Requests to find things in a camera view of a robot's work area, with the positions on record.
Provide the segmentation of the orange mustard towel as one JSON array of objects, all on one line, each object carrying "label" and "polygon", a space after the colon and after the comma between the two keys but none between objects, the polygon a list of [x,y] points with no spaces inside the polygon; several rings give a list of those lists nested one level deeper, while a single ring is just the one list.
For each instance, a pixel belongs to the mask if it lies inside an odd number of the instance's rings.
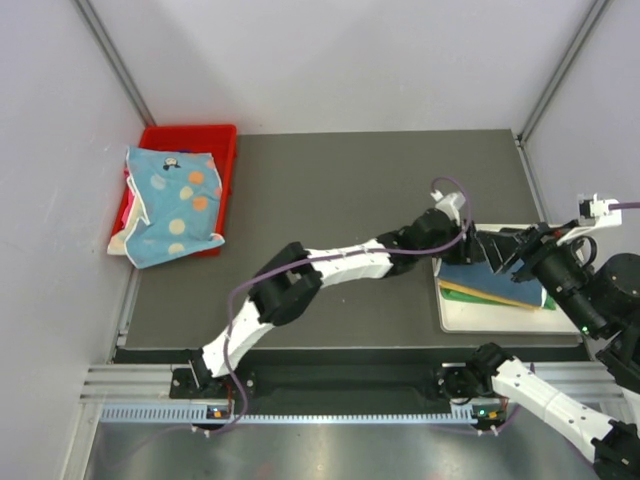
[{"label": "orange mustard towel", "polygon": [[545,306],[547,294],[537,281],[516,283],[509,274],[494,274],[484,263],[472,265],[441,264],[436,275],[437,283],[445,280],[473,289],[476,296],[493,300],[515,301],[536,309]]}]

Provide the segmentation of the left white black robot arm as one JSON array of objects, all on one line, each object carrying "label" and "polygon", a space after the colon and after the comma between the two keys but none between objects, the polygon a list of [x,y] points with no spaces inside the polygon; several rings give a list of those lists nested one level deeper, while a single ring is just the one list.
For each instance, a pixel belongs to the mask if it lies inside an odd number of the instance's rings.
[{"label": "left white black robot arm", "polygon": [[358,245],[314,250],[287,244],[232,290],[223,332],[189,360],[192,384],[205,396],[220,394],[242,357],[271,330],[298,319],[323,288],[403,275],[424,257],[469,261],[473,232],[471,219],[431,208],[412,224]]}]

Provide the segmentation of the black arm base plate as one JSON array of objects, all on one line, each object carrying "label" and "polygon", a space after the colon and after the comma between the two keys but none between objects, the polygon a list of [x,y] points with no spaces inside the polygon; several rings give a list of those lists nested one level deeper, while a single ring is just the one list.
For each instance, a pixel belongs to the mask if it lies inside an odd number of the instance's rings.
[{"label": "black arm base plate", "polygon": [[307,407],[322,394],[343,396],[368,409],[385,393],[401,393],[418,401],[464,401],[487,395],[486,380],[465,366],[462,351],[452,355],[437,349],[256,350],[240,360],[236,370],[213,379],[194,358],[172,374],[172,399],[248,398],[256,408],[283,394],[289,403],[296,393]]}]

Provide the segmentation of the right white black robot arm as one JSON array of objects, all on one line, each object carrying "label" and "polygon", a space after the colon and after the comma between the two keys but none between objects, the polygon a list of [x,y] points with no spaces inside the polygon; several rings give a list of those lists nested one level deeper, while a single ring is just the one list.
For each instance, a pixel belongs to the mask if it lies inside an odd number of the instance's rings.
[{"label": "right white black robot arm", "polygon": [[[536,280],[583,339],[601,342],[589,360],[623,394],[639,392],[639,256],[617,253],[599,268],[577,250],[593,238],[570,235],[572,223],[480,231],[476,238],[491,270],[514,282]],[[601,479],[639,476],[639,427],[563,393],[495,343],[480,346],[466,363],[476,394],[505,397],[559,433],[591,463]]]}]

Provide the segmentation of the green microfiber towel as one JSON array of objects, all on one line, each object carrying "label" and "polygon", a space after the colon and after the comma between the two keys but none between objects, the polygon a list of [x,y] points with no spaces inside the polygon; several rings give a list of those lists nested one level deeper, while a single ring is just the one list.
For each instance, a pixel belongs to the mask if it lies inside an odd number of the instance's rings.
[{"label": "green microfiber towel", "polygon": [[455,290],[440,289],[441,296],[449,301],[457,301],[464,303],[473,303],[473,304],[483,304],[483,305],[499,305],[499,306],[510,306],[510,307],[518,307],[529,310],[535,310],[535,306],[526,305],[523,303],[515,302],[515,301],[504,301],[504,300],[493,300],[491,298],[484,298],[475,295],[470,295],[464,292],[458,292]]}]

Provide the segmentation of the yellow green patterned towel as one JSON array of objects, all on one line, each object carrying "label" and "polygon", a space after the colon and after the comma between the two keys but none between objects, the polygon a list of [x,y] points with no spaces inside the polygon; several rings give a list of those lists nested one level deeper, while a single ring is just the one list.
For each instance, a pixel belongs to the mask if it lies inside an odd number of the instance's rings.
[{"label": "yellow green patterned towel", "polygon": [[443,288],[445,290],[454,291],[454,292],[458,292],[460,294],[465,294],[465,295],[476,296],[476,293],[473,289],[470,289],[464,285],[451,283],[445,280],[439,280],[438,285],[440,288]]}]

